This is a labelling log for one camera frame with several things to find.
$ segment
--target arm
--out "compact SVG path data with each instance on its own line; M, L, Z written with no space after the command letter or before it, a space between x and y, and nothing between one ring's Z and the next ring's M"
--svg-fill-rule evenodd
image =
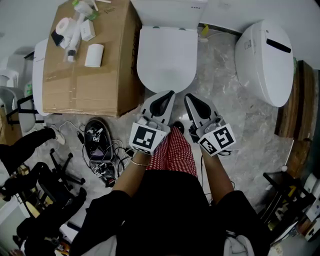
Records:
M137 152L132 160L137 164L148 165L150 157L150 155ZM146 171L146 166L137 164L134 164L133 162L129 163L124 172L114 184L112 189L113 191L123 191L126 192L130 197L134 196Z
M204 166L208 177L212 200L217 204L234 187L217 155L210 156L202 147Z
M269 230L263 225L245 195L234 191L232 183L217 155L209 156L202 150L212 199L215 202L215 219L221 226L250 240L255 255L266 256L269 251Z
M137 152L132 160L137 164L147 165L150 156ZM140 186L145 170L145 166L130 162L111 193L92 200L82 228L72 242L70 255L80 256L117 233L128 214L127 207ZM99 221L101 214L109 212L114 216L112 221Z

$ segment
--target black chair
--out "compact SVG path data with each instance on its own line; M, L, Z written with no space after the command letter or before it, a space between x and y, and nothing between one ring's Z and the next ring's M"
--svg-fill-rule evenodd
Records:
M74 157L74 155L72 153L69 153L68 159L64 163L63 167L61 167L61 165L57 163L56 159L53 156L54 152L55 152L55 150L52 148L50 150L50 157L51 157L52 162L53 162L54 167L55 167L55 169L52 169L52 172L58 176L58 179L62 180L62 182L65 185L65 187L69 191L73 189L73 186L69 185L68 181L76 183L76 184L79 184L79 185L83 185L86 182L86 180L84 178L78 178L78 177L75 177L73 175L66 174L67 166L68 166L71 158Z
M42 203L48 196L54 203L65 206L69 200L74 198L65 184L59 181L57 173L52 173L47 165L41 170L38 183L44 191L40 199Z

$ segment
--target wrist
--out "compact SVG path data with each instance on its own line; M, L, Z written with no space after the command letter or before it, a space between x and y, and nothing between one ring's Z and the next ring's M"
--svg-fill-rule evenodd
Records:
M133 156L132 160L140 165L148 165L150 161L151 155L144 154L141 152L136 152Z

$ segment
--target white wall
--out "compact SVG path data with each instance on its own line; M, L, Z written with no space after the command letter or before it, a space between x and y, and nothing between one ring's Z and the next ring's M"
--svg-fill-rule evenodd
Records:
M202 23L243 32L269 19L289 35L293 54L320 69L320 8L314 0L208 0ZM24 47L25 52L49 36L58 5L65 0L1 0L0 60Z
M243 32L260 20L271 20L288 34L293 55L320 69L320 7L314 0L208 0L201 18Z
M49 36L57 8L65 1L1 0L0 60L17 50L33 51L36 43Z
M18 249L12 236L17 235L17 227L25 218L21 209L16 207L5 221L0 224L0 246L7 252Z

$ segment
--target black shoe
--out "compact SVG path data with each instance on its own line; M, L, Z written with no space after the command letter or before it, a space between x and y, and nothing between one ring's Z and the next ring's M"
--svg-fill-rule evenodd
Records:
M177 127L182 134L185 133L185 127L180 121L175 121L172 127Z

